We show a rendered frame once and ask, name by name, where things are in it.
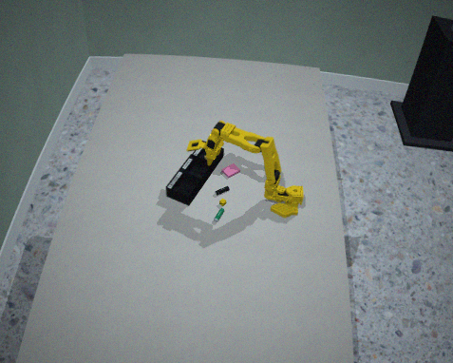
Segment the pink flat pad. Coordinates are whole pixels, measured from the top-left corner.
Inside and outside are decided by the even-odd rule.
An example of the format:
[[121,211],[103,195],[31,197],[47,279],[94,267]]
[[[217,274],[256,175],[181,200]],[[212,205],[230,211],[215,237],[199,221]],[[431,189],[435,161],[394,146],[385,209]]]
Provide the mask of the pink flat pad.
[[228,177],[232,177],[233,175],[240,172],[240,169],[233,163],[223,169],[221,171]]

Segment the green aa battery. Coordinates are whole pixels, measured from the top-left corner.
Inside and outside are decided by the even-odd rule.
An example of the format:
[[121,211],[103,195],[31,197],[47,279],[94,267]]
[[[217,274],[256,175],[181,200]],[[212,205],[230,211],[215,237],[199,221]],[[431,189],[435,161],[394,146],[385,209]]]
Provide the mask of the green aa battery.
[[215,221],[215,222],[218,222],[218,220],[220,219],[220,217],[221,217],[221,215],[223,214],[223,212],[224,212],[224,209],[223,209],[223,208],[220,208],[219,211],[218,211],[218,213],[217,213],[217,215],[216,215],[215,218],[214,218],[214,221]]

